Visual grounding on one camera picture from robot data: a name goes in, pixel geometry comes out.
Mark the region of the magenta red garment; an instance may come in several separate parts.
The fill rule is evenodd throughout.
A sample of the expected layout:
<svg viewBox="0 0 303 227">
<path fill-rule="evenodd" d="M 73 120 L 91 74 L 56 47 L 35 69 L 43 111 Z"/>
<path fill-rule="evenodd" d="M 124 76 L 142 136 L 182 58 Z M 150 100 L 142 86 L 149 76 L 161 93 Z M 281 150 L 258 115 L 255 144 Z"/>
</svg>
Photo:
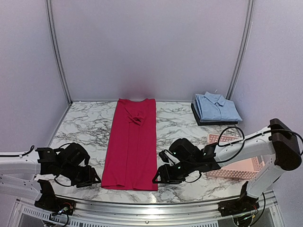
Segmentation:
<svg viewBox="0 0 303 227">
<path fill-rule="evenodd" d="M 112 121 L 101 187 L 157 191 L 156 101 L 119 99 Z"/>
</svg>

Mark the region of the light blue shirt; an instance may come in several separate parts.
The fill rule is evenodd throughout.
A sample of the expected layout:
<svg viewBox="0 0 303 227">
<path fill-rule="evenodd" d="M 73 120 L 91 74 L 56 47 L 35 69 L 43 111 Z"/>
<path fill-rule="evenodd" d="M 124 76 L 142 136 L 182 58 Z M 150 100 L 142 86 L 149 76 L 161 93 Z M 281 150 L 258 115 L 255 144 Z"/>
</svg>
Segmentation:
<svg viewBox="0 0 303 227">
<path fill-rule="evenodd" d="M 227 100 L 221 94 L 195 94 L 194 108 L 201 121 L 214 122 L 241 122 L 233 101 Z"/>
</svg>

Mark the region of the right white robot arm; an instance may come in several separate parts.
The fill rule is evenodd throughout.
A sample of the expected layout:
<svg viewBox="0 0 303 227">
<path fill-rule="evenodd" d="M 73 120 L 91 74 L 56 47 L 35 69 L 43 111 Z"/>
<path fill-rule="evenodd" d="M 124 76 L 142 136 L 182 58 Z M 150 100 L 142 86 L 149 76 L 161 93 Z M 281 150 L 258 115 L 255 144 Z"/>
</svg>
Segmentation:
<svg viewBox="0 0 303 227">
<path fill-rule="evenodd" d="M 252 180 L 243 185 L 240 197 L 235 200 L 236 210 L 244 212 L 283 173 L 300 167 L 303 152 L 299 143 L 302 140 L 299 133 L 289 129 L 278 118 L 270 120 L 269 126 L 256 133 L 242 135 L 226 143 L 217 141 L 202 149 L 188 139 L 178 139 L 168 150 L 160 153 L 160 156 L 168 153 L 177 159 L 177 163 L 161 165 L 152 182 L 179 184 L 195 171 L 206 173 L 249 158 L 268 156 L 266 164 Z"/>
</svg>

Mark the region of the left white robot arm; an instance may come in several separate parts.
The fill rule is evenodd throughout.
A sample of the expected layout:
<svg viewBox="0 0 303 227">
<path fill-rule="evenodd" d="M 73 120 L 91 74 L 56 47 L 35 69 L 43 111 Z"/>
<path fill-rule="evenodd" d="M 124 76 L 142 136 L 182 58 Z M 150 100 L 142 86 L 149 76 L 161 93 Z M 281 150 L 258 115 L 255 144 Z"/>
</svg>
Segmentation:
<svg viewBox="0 0 303 227">
<path fill-rule="evenodd" d="M 75 142 L 58 148 L 35 148 L 21 152 L 3 152 L 0 155 L 0 192 L 34 201 L 41 201 L 49 210 L 56 210 L 60 200 L 49 181 L 28 178 L 29 175 L 64 176 L 77 188 L 101 182 L 96 170 L 89 165 L 90 155 Z"/>
</svg>

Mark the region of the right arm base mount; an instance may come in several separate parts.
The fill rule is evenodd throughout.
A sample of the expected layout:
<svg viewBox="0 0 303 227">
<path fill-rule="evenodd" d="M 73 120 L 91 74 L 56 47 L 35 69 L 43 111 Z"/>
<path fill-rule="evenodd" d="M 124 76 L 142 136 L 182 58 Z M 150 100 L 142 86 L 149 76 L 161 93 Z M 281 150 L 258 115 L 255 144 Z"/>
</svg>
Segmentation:
<svg viewBox="0 0 303 227">
<path fill-rule="evenodd" d="M 259 208 L 258 199 L 243 197 L 218 203 L 218 211 L 222 217 L 237 215 Z"/>
</svg>

